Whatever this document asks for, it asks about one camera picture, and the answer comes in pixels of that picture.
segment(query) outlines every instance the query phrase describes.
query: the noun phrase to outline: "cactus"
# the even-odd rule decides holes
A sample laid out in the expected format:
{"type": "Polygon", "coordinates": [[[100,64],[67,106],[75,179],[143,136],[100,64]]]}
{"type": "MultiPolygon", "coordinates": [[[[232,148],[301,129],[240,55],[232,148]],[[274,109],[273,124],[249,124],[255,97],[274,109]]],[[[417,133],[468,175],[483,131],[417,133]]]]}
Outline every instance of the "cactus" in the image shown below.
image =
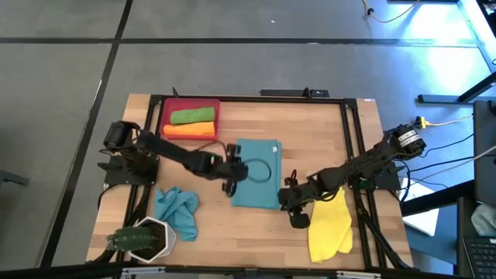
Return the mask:
{"type": "Polygon", "coordinates": [[[152,249],[158,240],[147,227],[124,227],[107,236],[107,250],[135,251],[152,249]]]}

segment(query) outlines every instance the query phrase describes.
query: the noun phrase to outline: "crumpled blue cloth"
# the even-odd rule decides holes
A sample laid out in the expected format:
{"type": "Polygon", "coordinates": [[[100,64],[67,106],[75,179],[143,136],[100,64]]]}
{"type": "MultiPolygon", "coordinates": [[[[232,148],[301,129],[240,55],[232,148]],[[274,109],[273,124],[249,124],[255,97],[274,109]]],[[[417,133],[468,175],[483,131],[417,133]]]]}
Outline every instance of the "crumpled blue cloth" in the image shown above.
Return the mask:
{"type": "Polygon", "coordinates": [[[183,241],[195,241],[198,235],[193,214],[198,208],[198,195],[193,192],[181,192],[179,187],[172,187],[165,194],[157,189],[153,202],[155,219],[165,221],[179,233],[183,241]]]}

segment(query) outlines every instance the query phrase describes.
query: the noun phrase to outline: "red plastic bin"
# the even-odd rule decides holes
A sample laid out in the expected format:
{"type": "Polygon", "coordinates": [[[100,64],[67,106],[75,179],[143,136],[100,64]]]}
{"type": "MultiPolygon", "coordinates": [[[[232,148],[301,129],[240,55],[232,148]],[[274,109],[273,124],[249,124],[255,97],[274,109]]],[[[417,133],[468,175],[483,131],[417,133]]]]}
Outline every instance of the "red plastic bin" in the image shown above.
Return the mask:
{"type": "Polygon", "coordinates": [[[215,99],[202,99],[202,98],[168,98],[165,100],[164,112],[162,113],[162,120],[160,121],[160,134],[168,140],[217,140],[219,133],[219,115],[220,115],[220,101],[215,99]],[[215,110],[214,119],[214,136],[192,136],[192,135],[173,135],[165,136],[164,126],[171,124],[172,112],[182,109],[199,109],[203,107],[213,107],[215,110]]]}

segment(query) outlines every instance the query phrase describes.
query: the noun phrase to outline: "light blue towel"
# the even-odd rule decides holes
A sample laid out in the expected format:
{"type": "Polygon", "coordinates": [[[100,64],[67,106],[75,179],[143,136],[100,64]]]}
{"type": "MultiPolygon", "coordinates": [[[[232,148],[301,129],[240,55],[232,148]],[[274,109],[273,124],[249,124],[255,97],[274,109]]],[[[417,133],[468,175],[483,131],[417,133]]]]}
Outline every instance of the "light blue towel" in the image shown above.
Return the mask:
{"type": "MultiPolygon", "coordinates": [[[[269,165],[272,175],[264,183],[257,183],[248,178],[238,182],[236,193],[231,198],[231,205],[279,209],[277,193],[281,186],[281,143],[275,139],[238,139],[236,144],[241,146],[239,154],[241,161],[264,160],[269,165]]],[[[267,166],[260,161],[251,161],[246,165],[248,176],[254,180],[264,181],[269,175],[267,166]]]]}
{"type": "Polygon", "coordinates": [[[183,241],[195,241],[198,235],[193,214],[198,208],[198,196],[193,192],[181,192],[172,187],[165,194],[157,189],[153,203],[155,219],[167,222],[179,232],[183,241]]]}

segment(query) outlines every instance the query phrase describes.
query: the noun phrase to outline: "potted plant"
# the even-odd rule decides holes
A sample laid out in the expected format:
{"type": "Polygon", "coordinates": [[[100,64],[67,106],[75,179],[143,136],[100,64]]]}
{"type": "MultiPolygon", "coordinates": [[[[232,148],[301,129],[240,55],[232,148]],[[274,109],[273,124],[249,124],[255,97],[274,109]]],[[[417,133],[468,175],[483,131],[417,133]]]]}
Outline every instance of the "potted plant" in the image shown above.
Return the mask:
{"type": "Polygon", "coordinates": [[[107,236],[107,250],[128,252],[148,264],[171,253],[175,240],[176,233],[167,223],[146,217],[134,227],[117,229],[107,236]]]}

